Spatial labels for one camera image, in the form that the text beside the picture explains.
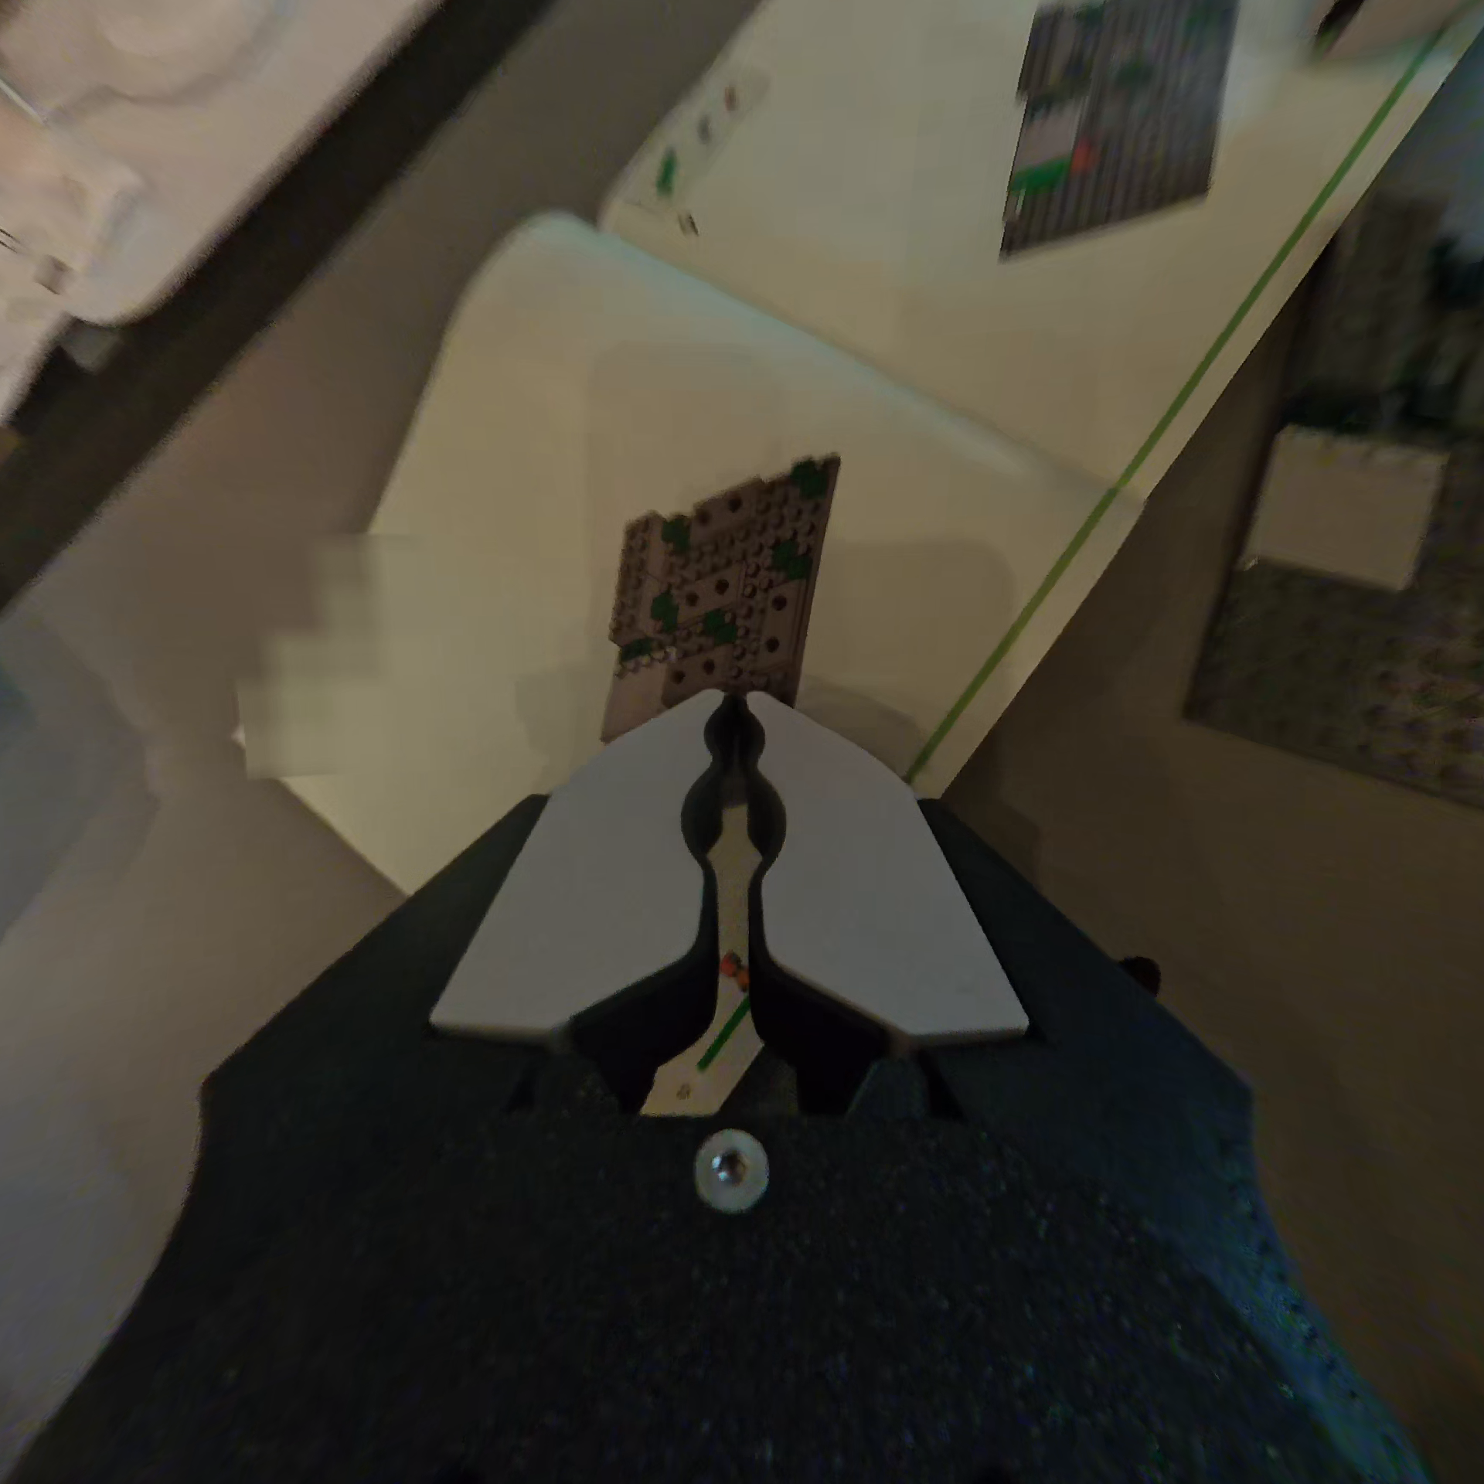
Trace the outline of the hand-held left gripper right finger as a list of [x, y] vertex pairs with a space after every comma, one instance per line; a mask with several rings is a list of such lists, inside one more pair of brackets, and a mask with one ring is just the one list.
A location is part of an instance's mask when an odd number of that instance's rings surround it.
[[764, 692], [746, 696], [746, 747], [754, 1008], [807, 996], [891, 1049], [1026, 1035], [1027, 1010], [911, 786]]

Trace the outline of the grey studded baseplate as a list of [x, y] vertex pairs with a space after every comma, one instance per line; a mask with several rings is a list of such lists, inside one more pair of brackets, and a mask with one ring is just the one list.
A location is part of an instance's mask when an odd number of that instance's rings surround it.
[[1480, 807], [1480, 251], [1443, 217], [1437, 196], [1363, 196], [1301, 300], [1273, 429], [1273, 438], [1298, 424], [1450, 454], [1414, 581], [1391, 593], [1275, 565], [1239, 569], [1268, 447], [1185, 712]]

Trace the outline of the grey desk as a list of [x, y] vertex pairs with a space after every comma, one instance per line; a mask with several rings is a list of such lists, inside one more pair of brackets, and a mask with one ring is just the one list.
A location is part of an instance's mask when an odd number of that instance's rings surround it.
[[[13, 454], [3, 505], [112, 498], [3, 611], [3, 1471], [148, 1275], [199, 1081], [397, 902], [243, 773], [234, 680], [358, 526], [494, 240], [587, 215], [750, 3], [450, 5], [365, 130], [245, 224]], [[1480, 812], [1186, 724], [1292, 302], [948, 789], [951, 811], [1245, 1072], [1275, 1219], [1446, 1480], [1480, 1464]]]

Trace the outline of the white tray with clear dish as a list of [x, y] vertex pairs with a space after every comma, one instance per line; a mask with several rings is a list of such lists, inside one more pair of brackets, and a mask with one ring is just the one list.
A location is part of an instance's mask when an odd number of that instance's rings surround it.
[[3, 139], [72, 136], [141, 180], [59, 337], [167, 300], [432, 8], [3, 3]]

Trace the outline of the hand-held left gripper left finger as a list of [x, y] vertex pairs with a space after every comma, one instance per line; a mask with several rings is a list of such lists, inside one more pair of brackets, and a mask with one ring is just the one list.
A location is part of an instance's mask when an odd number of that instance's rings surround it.
[[697, 692], [549, 795], [432, 1008], [436, 1030], [582, 1049], [699, 1038], [716, 1001], [729, 722], [727, 694]]

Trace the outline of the instruction booklet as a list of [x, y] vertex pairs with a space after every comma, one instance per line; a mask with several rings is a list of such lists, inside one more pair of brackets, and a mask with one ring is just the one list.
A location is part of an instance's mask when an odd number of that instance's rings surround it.
[[[943, 791], [1480, 21], [1469, 3], [764, 3], [619, 175], [474, 272], [322, 630], [247, 752], [409, 901], [349, 1024], [577, 1053], [639, 1102], [686, 1049], [430, 1015], [554, 789], [704, 690], [891, 768], [1027, 1033], [891, 1049], [789, 994], [750, 1037], [845, 1102], [888, 1054], [1034, 1040], [1024, 911], [973, 904]], [[711, 1030], [716, 1010], [706, 1030]]]

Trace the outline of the white flat brick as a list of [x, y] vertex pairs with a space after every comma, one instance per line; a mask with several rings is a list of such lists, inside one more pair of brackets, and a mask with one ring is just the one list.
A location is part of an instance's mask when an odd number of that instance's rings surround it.
[[1285, 425], [1236, 565], [1275, 565], [1379, 591], [1411, 586], [1450, 454], [1420, 443]]

